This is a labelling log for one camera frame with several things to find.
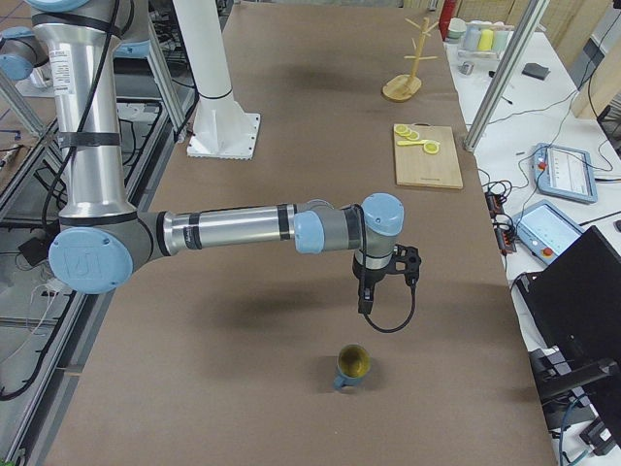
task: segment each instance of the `wooden cutting board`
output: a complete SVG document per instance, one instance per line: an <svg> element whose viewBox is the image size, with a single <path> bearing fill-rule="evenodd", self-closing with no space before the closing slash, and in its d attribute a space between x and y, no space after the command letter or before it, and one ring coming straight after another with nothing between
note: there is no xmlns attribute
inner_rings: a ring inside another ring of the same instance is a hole
<svg viewBox="0 0 621 466"><path fill-rule="evenodd" d="M433 155L425 152L422 146L397 146L398 141L406 138L394 131L396 126L393 126L393 146L398 185L453 189L464 187L450 126L407 124L407 127L420 135L420 139L432 139L440 143L440 151Z"/></svg>

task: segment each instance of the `black cable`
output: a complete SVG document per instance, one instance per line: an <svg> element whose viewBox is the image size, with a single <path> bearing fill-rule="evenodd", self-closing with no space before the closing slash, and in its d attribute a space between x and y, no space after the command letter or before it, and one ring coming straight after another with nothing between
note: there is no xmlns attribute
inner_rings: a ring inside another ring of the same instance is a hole
<svg viewBox="0 0 621 466"><path fill-rule="evenodd" d="M489 173L487 173L485 170L483 170L482 168L477 168L476 170L478 170L479 172L481 172L483 175L485 175L487 177L487 183L486 184L489 184L492 181L492 177L490 177Z"/></svg>
<svg viewBox="0 0 621 466"><path fill-rule="evenodd" d="M496 186L502 186L503 191L495 192L494 188ZM499 201L501 204L504 204L507 201L509 195L513 191L513 183L510 182L509 180L499 180L497 182L489 182L489 183L484 184L482 187L487 189L488 194L494 194L496 196L499 196Z"/></svg>
<svg viewBox="0 0 621 466"><path fill-rule="evenodd" d="M612 166L612 164L610 163L610 160L608 160L607 158L605 158L603 155L600 154L600 156L605 160L605 163L608 164L608 166L610 168L602 168L602 167L596 167L595 165L590 164L589 162L586 161L586 159L584 159L583 157L579 157L578 155L576 155L575 153L569 152L567 150L562 150L560 148L552 148L554 150L556 150L557 152L560 153L566 153L567 155L572 156L573 158L579 160L580 162L582 162L583 165L592 168L593 170L600 170L602 172L611 172L612 170L614 170L614 167Z"/></svg>
<svg viewBox="0 0 621 466"><path fill-rule="evenodd" d="M366 278L366 270L367 270L367 225L365 223L365 213L362 209L362 206L359 204L353 204L352 207L358 211L358 216L360 219L360 228L362 232L362 269L360 271L360 282L358 285L358 299L364 300L364 292L365 292L365 278ZM383 328L375 324L371 317L368 314L364 314L365 320L372 328L379 333L396 333L399 330L403 330L408 326L411 318L414 317L414 311L416 310L416 282L409 288L411 292L411 307L409 309L409 314L406 317L406 320L403 321L400 325L394 328Z"/></svg>
<svg viewBox="0 0 621 466"><path fill-rule="evenodd" d="M39 168L37 170L35 170L35 173L33 174L33 177L35 178L35 180L37 180L39 182L39 184L47 191L49 189L49 184L43 179L43 177L41 175L39 175L39 172L42 170L49 170L49 168L44 167L44 168ZM62 196L65 193L65 185L64 183L61 181L61 183L63 184L63 187L61 187L60 190L55 189L52 196L54 199L56 199L56 207L58 208L58 210L60 211L60 209L62 209L62 207L60 206L60 204L64 203L65 205L67 204L67 200L63 199Z"/></svg>
<svg viewBox="0 0 621 466"><path fill-rule="evenodd" d="M119 3L120 3L120 0L114 0L113 11L111 14L110 22L108 23L108 30L106 31L106 40L104 42L104 47L102 48L101 57L99 59L99 65L97 66L97 70L95 72L92 85L90 86L90 90L88 91L88 96L86 98L86 103L84 104L84 110L82 112L82 117L80 118L80 124L78 125L76 133L83 132L84 127L86 126L86 120L88 119L88 115L90 114L90 108L92 107L93 100L95 99L95 92L97 91L97 86L99 85L99 81L101 80L101 75L104 71L104 66L106 65L106 57L108 56L108 51L110 49L110 42L113 37L114 24L116 23L116 16L118 15ZM43 229L46 231L46 234L50 237L53 236L53 232L51 231L51 228L48 225L49 202L51 201L51 197L53 195L53 191L56 188L56 185L60 181L60 178L62 177L62 174L64 173L65 169L67 168L67 165L69 165L69 162L74 157L76 150L77 150L76 146L69 147L67 156L60 164L58 172L56 173L56 176L51 182L51 186L50 186L50 189L48 190L46 200L44 201L44 204L43 204L43 210L41 212L41 223L42 223Z"/></svg>
<svg viewBox="0 0 621 466"><path fill-rule="evenodd" d="M180 128L177 131L175 131L175 133L174 133L175 141L179 140L179 135L181 134L181 131L183 131L183 128L185 128L185 126L187 126L187 123L192 118L192 114L194 113L194 110L196 110L196 106L198 105L198 103L200 101L201 101L201 96L200 96L198 90L195 90L195 92L194 92L194 102L192 102L192 105L190 105L190 108L187 109L187 112L185 113L185 118L183 119L183 122L181 123Z"/></svg>
<svg viewBox="0 0 621 466"><path fill-rule="evenodd" d="M134 156L136 155L136 150L138 149L138 141L136 139L136 129L134 128L134 121L130 120L130 119L123 119L123 118L119 118L118 121L122 122L122 123L129 123L129 128L132 132L132 143L133 143L133 149L132 149L132 153L129 156L129 158L125 161L123 161L123 165L129 165L129 162L131 162L134 159Z"/></svg>
<svg viewBox="0 0 621 466"><path fill-rule="evenodd" d="M93 83L92 83L92 85L90 87L90 90L88 92L88 97L86 99L86 104L84 106L84 111L82 113L82 118L81 118L80 124L78 126L78 130L77 130L78 133L82 132L83 129L84 129L84 126L86 124L86 119L88 118L88 114L90 113L90 107L92 106L92 102L93 102L94 97L95 97L95 91L97 90L97 85L99 84L99 81L101 79L101 75L102 75L104 66L106 64L106 56L108 55L108 50L110 48L110 42L111 42L112 36L113 36L114 23L116 22L116 16L118 14L119 2L120 2L120 0L114 0L113 12L112 12L112 15L111 15L110 23L108 25L108 31L106 33L106 41L105 41L104 47L102 49L102 55L101 55L101 58L99 60L99 66L98 66L97 71L95 73L95 77L93 79ZM56 185L60 181L60 177L62 176L62 173L64 172L65 168L69 164L69 161L71 160L71 158L73 157L75 152L76 152L76 147L75 146L71 146L69 148L69 152L67 153L67 156L65 157L65 160L63 160L63 162L62 162L58 172L56 173L56 176L54 177L54 180L53 180L53 182L52 182L52 184L50 186L50 190L48 191L48 195L46 196L46 201L44 202L44 208L43 208L43 211L42 211L42 214L41 214L41 221L42 221L44 229L46 230L46 233L48 233L48 234L49 234L49 231L50 231L49 225L48 225L48 219L47 219L49 202L51 201L51 197L52 197L52 194L53 194L53 192L55 190ZM62 323L63 323L67 313L69 312L69 308L71 307L70 306L71 301L73 300L75 295L76 295L75 292L71 293L69 303L65 307L65 310L60 315L60 317L56 320L56 324L54 325L54 327L53 327L53 329L51 331L51 334L49 335L49 338L46 341L46 344L44 345L44 347L40 351L38 351L39 358L37 360L37 365L35 366L35 369L32 372L32 374L30 375L30 377L28 379L24 380L23 381L23 386L21 388L19 388L18 390L14 391L14 392L5 394L4 393L5 387L4 386L0 387L0 401L9 401L9 400L13 400L13 399L17 398L19 395L24 393L30 387L30 385L32 385L33 382L35 382L35 380L37 379L37 377L39 375L39 372L41 371L41 367L43 366L43 361L44 361L46 355L48 354L49 348L51 347L51 344L55 340L56 335L60 331L60 327L62 326Z"/></svg>
<svg viewBox="0 0 621 466"><path fill-rule="evenodd" d="M610 135L610 138L614 140L614 133L616 133L616 132L617 132L617 130L619 129L619 127L621 127L621 121L619 121L619 122L617 123L617 125L614 127L614 129L613 129L612 131L610 131L610 132L606 131L606 130L604 129L604 127L602 126L602 130L604 131L604 134L605 134L605 139L604 139L604 140L602 141L602 143L598 146L598 154L599 154L599 155L600 155L600 156L601 156L604 160L606 160L606 161L607 161L607 158L605 158L605 157L604 157L604 155L602 154L602 146L603 146L605 143L607 143L607 142L609 141L609 139L608 139L608 134Z"/></svg>
<svg viewBox="0 0 621 466"><path fill-rule="evenodd" d="M522 272L520 275L518 275L517 277L515 277L513 279L513 282L511 282L511 286L509 287L508 291L509 293L511 293L513 291L513 288L515 287L515 284L517 283L518 280L526 277L528 274L528 272Z"/></svg>
<svg viewBox="0 0 621 466"><path fill-rule="evenodd" d="M619 214L621 214L621 211L613 212L612 214L608 214L606 216L598 216L597 218L593 218L592 220L583 221L582 223L579 223L579 225L580 226L588 225L589 223L593 223L593 222L599 221L599 220L604 220L604 219L610 218L612 216L618 216Z"/></svg>
<svg viewBox="0 0 621 466"><path fill-rule="evenodd" d="M515 239L515 224L513 218L507 214L496 214L496 217L505 216L507 221L497 221L494 219L492 225L504 230L507 233L507 238L511 241Z"/></svg>
<svg viewBox="0 0 621 466"><path fill-rule="evenodd" d="M35 352L39 353L39 358L37 359L37 365L35 366L35 369L32 371L32 374L30 375L30 377L28 379L22 381L23 385L21 386L21 388L17 389L16 391L13 391L11 393L6 393L5 394L5 392L4 392L4 389L5 389L4 385L0 386L0 401L11 401L11 400L17 398L19 395L23 394L28 388L30 388L30 385L32 385L33 382L35 382L35 380L39 376L39 373L41 372L41 367L43 366L44 359L48 355L49 348L51 347L51 344L55 340L56 335L60 331L60 327L62 326L62 323L65 320L65 317L69 313L69 309L71 308L71 304L72 304L75 296L76 296L76 292L72 291L72 293L69 295L69 301L65 305L64 311L62 312L60 317L56 319L56 324L54 325L53 329L51 330L51 333L49 334L49 338L46 341L46 344L43 346L42 349L40 349L38 351L35 351Z"/></svg>
<svg viewBox="0 0 621 466"><path fill-rule="evenodd" d="M150 126L146 136L143 136L143 138L145 139L145 142L138 149L138 152L137 152L137 155L136 155L136 160L134 161L134 163L131 164L129 172L127 173L127 176L125 177L125 180L124 180L125 184L127 184L129 179L131 178L132 174L134 173L134 169L136 168L136 164L137 164L138 160L140 160L140 157L143 155L143 152L145 150L145 146L147 145L147 141L153 135L153 132L155 131L155 127L157 125L157 122L162 117L162 104L160 102L154 102L154 104L157 106L157 109L158 109L157 117L153 121L153 124Z"/></svg>
<svg viewBox="0 0 621 466"><path fill-rule="evenodd" d="M533 152L530 157L534 157L535 153L539 150L544 150L544 156L543 156L543 163L547 163L547 150L554 145L554 143L556 142L556 140L559 138L559 136L561 135L561 131L563 130L563 124L565 124L565 120L567 119L567 117L570 115L570 113L572 112L572 105L569 105L567 112L565 113L565 116L563 116L563 119L561 120L561 122L559 123L559 129L557 130L556 134L554 135L554 138L552 138L552 141L545 145L542 146L538 149L536 149L535 152ZM524 217L524 211L526 210L526 205L530 202L531 199L533 199L533 196L535 196L535 194L537 193L537 190L539 189L539 180L541 179L541 176L543 175L543 173L545 173L544 171L541 171L537 177L535 178L535 188L533 189L533 192L531 192L531 195L528 196L526 198L526 200L524 201L524 204L522 204L522 211L520 213L520 218L517 220L517 222L515 223L515 230L517 231L518 226L520 225L522 218Z"/></svg>
<svg viewBox="0 0 621 466"><path fill-rule="evenodd" d="M23 148L25 148L25 146L20 144L19 146L15 146L14 148L0 149L0 152L10 152L11 150L19 150Z"/></svg>
<svg viewBox="0 0 621 466"><path fill-rule="evenodd" d="M406 320L403 321L401 325L398 325L394 328L382 328L376 325L372 320L371 316L368 314L364 314L365 320L372 326L374 330L377 330L379 333L396 333L399 330L403 330L406 328L411 321L411 318L414 317L414 311L416 311L416 284L414 284L411 288L411 308L409 309L409 314L406 317Z"/></svg>
<svg viewBox="0 0 621 466"><path fill-rule="evenodd" d="M522 162L524 160L532 160L533 157L535 156L535 154L533 153L532 155L527 155L523 158L520 158L517 161L517 168L519 168L520 172L522 173L522 175L524 176L524 179L526 180L526 184L522 185L522 186L516 186L515 189L524 189L525 187L528 187L531 184L531 179L528 178L528 175L526 175L526 172L524 171L524 169L522 168Z"/></svg>
<svg viewBox="0 0 621 466"><path fill-rule="evenodd" d="M604 39L606 38L606 36L608 35L608 33L612 30L612 28L614 27L614 25L617 23L617 21L619 20L619 18L621 17L621 12L619 12L619 14L617 15L617 17L614 19L614 21L612 22L612 24L608 27L608 29L606 30L606 32L604 33L604 35L602 36L602 39L600 40L600 43L598 44L597 48L599 51L602 50L602 44L604 43ZM597 71L597 67L591 72L591 74L589 75L588 78L586 78L587 73L589 72L589 65L591 63L593 63L593 60L595 60L595 55L597 54L597 51L595 50L591 56L589 57L589 62L586 64L586 68L584 69L584 73L582 74L582 79L580 80L580 84L578 86L578 88L581 88L584 86L584 84L587 82L587 80L590 80L593 75L595 74L595 72Z"/></svg>
<svg viewBox="0 0 621 466"><path fill-rule="evenodd" d="M189 87L190 89L194 89L196 90L196 84L186 84L186 83L182 83L181 81L177 81L177 80L171 80L173 83L176 83L178 85L181 85L183 87Z"/></svg>
<svg viewBox="0 0 621 466"><path fill-rule="evenodd" d="M526 114L531 114L534 112L545 112L546 110L551 109L552 107L555 107L559 104L562 104L563 102L567 101L568 99L570 99L573 95L575 95L577 93L577 90L573 90L567 97L565 97L563 100L559 100L558 102L554 102L553 104L548 105L547 107L543 108L543 109L534 109L534 110L525 110L523 112L516 112L514 114L510 114L507 116L504 116L502 118L498 118L498 119L493 119L492 121L490 121L488 124L494 124L494 123L498 123L500 121L505 121L509 118L512 117L517 117L520 115L526 115Z"/></svg>
<svg viewBox="0 0 621 466"><path fill-rule="evenodd" d="M589 80L589 83L586 84L586 96L589 98L589 106L591 107L591 111L593 112L593 115L595 115L595 118L597 118L599 115L595 110L595 106L593 105L593 99L591 98L591 83L593 82L592 79Z"/></svg>
<svg viewBox="0 0 621 466"><path fill-rule="evenodd" d="M573 408L575 408L575 406L578 404L578 402L582 399L585 398L587 396L586 393L582 393L580 396L578 396L577 398L575 398L575 400L573 400L570 405L568 406L568 408L565 410L565 413L563 414L563 419L561 420L561 429L560 429L560 434L559 434L559 465L563 466L563 463L565 462L565 458L563 457L563 436L565 434L565 430L569 427L568 426L568 421L569 421L569 417L570 414L573 411ZM585 456L584 453L582 453L579 458L582 459ZM579 461L578 459L574 460L573 462L570 462L570 464L576 464L577 461Z"/></svg>

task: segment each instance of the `cable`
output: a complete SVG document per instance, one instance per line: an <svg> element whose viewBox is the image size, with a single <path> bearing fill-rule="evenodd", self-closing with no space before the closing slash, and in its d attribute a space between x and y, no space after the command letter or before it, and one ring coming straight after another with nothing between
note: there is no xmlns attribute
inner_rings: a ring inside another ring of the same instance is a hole
<svg viewBox="0 0 621 466"><path fill-rule="evenodd" d="M53 330L51 331L51 334L49 335L49 338L46 344L43 346L43 348L40 351L37 351L39 353L39 359L37 359L37 364L34 370L32 371L32 374L30 375L28 379L23 381L23 385L21 386L21 388L11 393L5 393L4 392L5 387L0 386L0 401L10 401L10 400L17 398L19 395L23 394L28 388L30 388L30 385L32 385L32 383L35 382L35 380L39 376L39 372L41 372L41 367L43 366L43 361L48 355L48 351L51 348L51 344L53 343L54 339L56 338L56 335L60 331L60 328L62 327L62 324L65 320L65 317L69 313L71 304L73 303L73 300L76 297L76 292L72 291L71 294L66 295L66 296L69 296L69 300L67 302L67 305L65 306L65 310L62 312L60 317L56 319L56 324L54 325Z"/></svg>
<svg viewBox="0 0 621 466"><path fill-rule="evenodd" d="M104 71L104 66L106 65L106 57L108 56L108 51L110 50L110 42L113 37L114 24L116 23L116 16L118 15L118 6L120 0L114 0L114 6L110 21L108 23L108 30L106 31L106 40L104 42L104 47L101 51L101 57L99 58L99 65L97 66L97 70L95 71L95 76L93 77L92 85L90 86L90 90L88 91L88 96L86 97L86 103L84 104L84 110L82 112L82 117L80 118L80 124L78 125L78 129L76 133L82 133L84 127L86 126L86 120L88 119L88 115L90 114L90 108L92 107L93 101L95 100L95 92L97 91L97 86L99 85L99 81L101 80L101 75ZM48 225L48 208L49 202L51 201L51 197L53 195L53 191L56 188L56 185L60 181L62 174L64 173L67 165L74 157L77 151L76 146L70 146L67 156L60 164L58 172L51 182L50 189L48 190L48 194L46 196L46 200L44 201L43 210L41 212L41 223L43 229L46 231L48 236L53 236L53 232L51 231L50 226Z"/></svg>
<svg viewBox="0 0 621 466"><path fill-rule="evenodd" d="M546 110L551 109L552 107L555 107L559 104L562 104L563 102L567 101L568 99L570 99L573 95L575 95L578 91L577 90L573 90L567 97L565 97L563 100L559 100L558 102L554 102L553 104L548 105L547 107L543 108L543 109L534 109L534 110L525 110L523 112L516 112L514 114L510 114L507 116L504 116L502 118L498 118L498 119L493 119L492 121L490 121L488 124L494 124L494 123L498 123L500 121L505 121L509 118L512 117L517 117L520 115L525 115L525 114L531 114L534 112L545 112Z"/></svg>
<svg viewBox="0 0 621 466"><path fill-rule="evenodd" d="M179 127L179 129L177 131L175 131L175 134L174 134L175 141L179 140L179 136L180 136L181 132L183 131L183 128L185 128L185 126L187 126L187 123L192 118L192 114L194 113L194 110L196 110L196 106L198 105L198 103L200 101L201 101L201 96L200 96L198 90L195 89L195 91L194 91L194 102L192 102L192 105L190 105L190 108L187 109L187 112L185 113L185 118L183 119L183 122L181 123L181 126Z"/></svg>
<svg viewBox="0 0 621 466"><path fill-rule="evenodd" d="M503 187L503 191L502 192L494 192L494 188L496 186L502 186ZM499 200L500 200L501 204L504 204L507 201L507 198L509 197L509 195L513 191L513 183L510 182L509 180L499 180L497 182L486 183L482 187L487 189L487 193L488 194L494 194L494 195L499 196L500 197Z"/></svg>
<svg viewBox="0 0 621 466"><path fill-rule="evenodd" d="M510 287L509 287L509 289L508 289L509 293L511 293L511 292L513 291L513 289L515 288L515 285L517 284L517 282L518 282L520 279L522 279L522 278L526 277L527 275L528 275L528 272L522 272L520 275L518 275L517 277L515 277L515 278L513 279L513 282L511 282L511 286L510 286Z"/></svg>
<svg viewBox="0 0 621 466"><path fill-rule="evenodd" d="M171 80L173 83L176 83L178 85L181 85L183 87L189 87L190 89L194 89L196 90L196 84L186 84L186 83L182 83L181 81L177 81L177 80Z"/></svg>
<svg viewBox="0 0 621 466"><path fill-rule="evenodd" d="M559 123L559 129L557 130L556 134L554 135L554 138L552 138L552 141L541 147L536 149L537 150L544 150L544 157L543 157L543 163L547 163L547 150L554 145L554 143L556 142L556 140L559 138L559 136L561 135L561 131L563 130L563 124L565 124L565 120L567 119L567 117L570 115L570 113L572 112L572 104L570 103L568 105L568 109L567 112L565 113L565 116L563 116L563 119L561 120L561 122ZM535 194L537 193L537 190L539 189L539 180L541 178L541 176L543 175L543 171L541 171L537 177L535 178L535 188L533 189L533 192L531 192L531 195L528 196L526 198L526 200L524 201L524 204L522 204L522 211L520 213L520 218L517 220L517 222L515 223L515 229L517 230L517 227L519 226L519 224L522 221L522 218L524 217L524 211L526 210L526 205L530 202L531 199L533 199L533 196L535 196Z"/></svg>
<svg viewBox="0 0 621 466"><path fill-rule="evenodd" d="M598 216L597 218L593 218L592 220L583 221L579 223L580 226L588 225L589 223L593 223L595 221L604 220L605 218L610 218L611 216L618 216L621 214L621 211L613 212L612 214L608 214L606 216Z"/></svg>
<svg viewBox="0 0 621 466"><path fill-rule="evenodd" d="M16 255L15 263L16 263L16 267L18 268L18 270L21 270L22 272L30 272L31 270L34 270L34 269L36 269L37 267L39 267L39 265L41 265L41 264L38 264L38 265L35 265L34 267L30 267L30 265L22 265L22 264L19 264L19 262L17 261L17 259L18 259L20 256L22 256L22 257L23 257L23 254L22 254L21 252L20 252L18 255Z"/></svg>
<svg viewBox="0 0 621 466"><path fill-rule="evenodd" d="M360 219L360 228L362 232L362 269L360 271L360 283L358 284L358 298L364 300L364 292L365 292L365 278L366 278L366 270L367 270L367 226L365 223L365 213L362 209L362 206L359 204L353 204L352 207L357 210L358 217ZM411 292L411 307L409 309L409 314L400 325L397 325L393 328L383 328L375 324L371 317L368 314L364 314L365 320L372 328L379 333L396 333L400 330L406 328L411 321L411 318L414 317L414 311L416 310L416 282L410 287Z"/></svg>
<svg viewBox="0 0 621 466"><path fill-rule="evenodd" d="M563 420L561 421L561 432L559 434L559 466L564 466L564 463L565 463L565 457L563 456L563 436L565 434L565 430L569 428L568 420L570 418L570 414L572 413L573 409L578 404L578 402L582 398L585 398L586 396L587 396L586 393L582 393L580 396L578 396L575 400L573 400L570 403L568 408L565 410L565 413L563 414ZM582 454L577 459L572 461L568 466L574 466L579 461L581 461L588 453L589 453L589 450L586 449L585 451L582 452Z"/></svg>
<svg viewBox="0 0 621 466"><path fill-rule="evenodd" d="M30 315L30 309L32 308L32 303L34 301L34 293L35 293L35 291L38 288L41 288L41 287L47 288L47 286L45 284L40 284L38 286L35 286L35 288L30 293L30 302L28 303L28 310L27 310L27 316L26 316L26 328L29 327L29 323L28 323L29 318L28 317ZM39 330L39 328L41 328L41 325L43 325L43 322L45 321L46 317L48 316L48 312L51 309L51 305L54 303L54 300L56 299L56 296L58 296L58 295L55 294L51 299L49 299L49 297L48 297L48 304L46 306L46 310L43 312L43 315L39 319L39 323L37 323L37 326L30 332L30 335L28 335L24 339L24 341L21 343L21 345L19 345L19 347L17 347L17 349L15 351L13 351L11 354L9 354L7 357L5 357L3 360L0 361L0 366L2 366L2 364L4 364L9 359L11 359L13 356L18 354L21 350L23 350L24 347L28 344L28 342L30 342L30 339L33 337L33 335L36 335L37 330Z"/></svg>
<svg viewBox="0 0 621 466"><path fill-rule="evenodd" d="M477 168L476 170L478 170L487 177L487 183L485 183L484 185L489 184L492 181L492 177L490 177L489 173L487 173L485 170L483 170L482 168Z"/></svg>
<svg viewBox="0 0 621 466"><path fill-rule="evenodd" d="M157 126L157 122L162 117L162 104L159 103L159 102L155 102L154 104L157 106L157 109L158 109L157 117L155 118L155 120L151 124L150 128L148 129L148 133L146 134L146 136L142 136L143 139L145 139L145 142L141 145L141 147L138 149L138 151L136 153L136 159L131 164L131 166L129 168L129 171L127 172L127 176L124 179L124 183L125 184L127 184L129 179L133 175L134 169L136 168L136 164L137 164L138 160L140 159L140 157L143 155L143 152L145 151L145 146L147 145L147 141L151 138L151 136L155 132L155 127Z"/></svg>
<svg viewBox="0 0 621 466"><path fill-rule="evenodd" d="M20 144L18 146L15 146L14 148L0 149L0 152L10 152L12 150L19 150L19 149L22 149L22 148L25 148L25 145Z"/></svg>
<svg viewBox="0 0 621 466"><path fill-rule="evenodd" d="M520 172L522 173L522 175L524 176L524 179L526 180L526 184L522 185L522 186L516 186L515 189L524 189L525 187L528 187L531 184L531 179L528 178L528 175L526 175L526 172L524 171L524 169L522 168L522 162L524 160L529 160L529 159L533 159L533 156L535 155L535 153L533 152L532 155L527 155L523 158L520 158L517 161L517 168L519 168Z"/></svg>
<svg viewBox="0 0 621 466"><path fill-rule="evenodd" d="M606 139L606 140L605 140L605 141L604 141L604 142L600 145L600 147L601 147L604 143L606 143L607 141L608 141L608 139ZM573 158L575 158L575 159L579 160L580 162L582 162L582 164L583 164L584 166L586 166L586 167L590 167L590 168L592 168L593 170L600 170L600 171L602 171L602 172L611 172L611 171L614 169L614 167L613 167L613 166L612 166L612 164L610 163L610 160L608 160L607 158L605 158L605 157L604 157L601 153L600 153L600 156L601 156L601 157L605 160L605 163L607 163L607 164L608 164L609 168L596 167L595 165L592 165L592 164L590 164L589 162L587 162L587 161L586 161L583 157L579 157L579 156L578 156L578 155L576 155L575 153L573 153L573 152L569 152L568 150L562 150L562 149L559 149L559 148L554 148L554 150L556 150L557 152L560 152L560 153L566 153L567 155L572 156Z"/></svg>
<svg viewBox="0 0 621 466"><path fill-rule="evenodd" d="M122 123L129 123L129 128L132 132L132 143L134 145L132 149L132 153L127 160L123 161L123 165L127 166L134 159L134 156L136 155L136 150L138 149L138 142L136 140L136 129L134 128L134 121L130 119L119 118L118 121Z"/></svg>
<svg viewBox="0 0 621 466"><path fill-rule="evenodd" d="M608 35L608 33L612 30L612 28L614 27L614 25L617 23L617 21L619 20L619 18L621 17L621 12L619 12L619 14L617 15L617 17L614 19L614 21L612 22L612 24L608 27L608 29L606 30L606 32L604 33L604 35L602 36L602 39L600 40L600 43L598 44L598 50L601 51L602 50L602 44L604 43L604 40L606 38L606 36ZM578 86L578 88L581 88L584 86L584 84L587 82L587 80L590 80L593 75L595 74L595 72L597 71L597 67L591 72L591 74L589 75L588 78L586 78L587 73L589 72L589 65L591 63L593 63L593 60L595 60L595 55L597 54L597 51L595 50L591 56L589 57L589 62L586 64L586 68L584 69L584 74L582 75L582 80L580 80L580 85Z"/></svg>

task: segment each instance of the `mug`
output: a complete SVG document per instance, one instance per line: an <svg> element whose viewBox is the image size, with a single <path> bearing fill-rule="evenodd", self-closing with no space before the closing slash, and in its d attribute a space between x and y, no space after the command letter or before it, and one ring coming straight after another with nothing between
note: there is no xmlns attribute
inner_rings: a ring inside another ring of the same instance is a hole
<svg viewBox="0 0 621 466"><path fill-rule="evenodd" d="M333 387L340 390L344 386L356 386L371 369L371 357L360 345L347 345L337 359L337 376Z"/></svg>

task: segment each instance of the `white pillar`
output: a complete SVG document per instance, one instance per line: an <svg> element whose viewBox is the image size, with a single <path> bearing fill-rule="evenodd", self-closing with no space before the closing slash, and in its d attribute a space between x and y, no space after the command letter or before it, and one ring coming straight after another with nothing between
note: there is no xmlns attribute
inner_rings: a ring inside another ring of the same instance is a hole
<svg viewBox="0 0 621 466"><path fill-rule="evenodd" d="M201 94L188 155L250 159L260 115L235 101L214 0L174 0L194 82Z"/></svg>

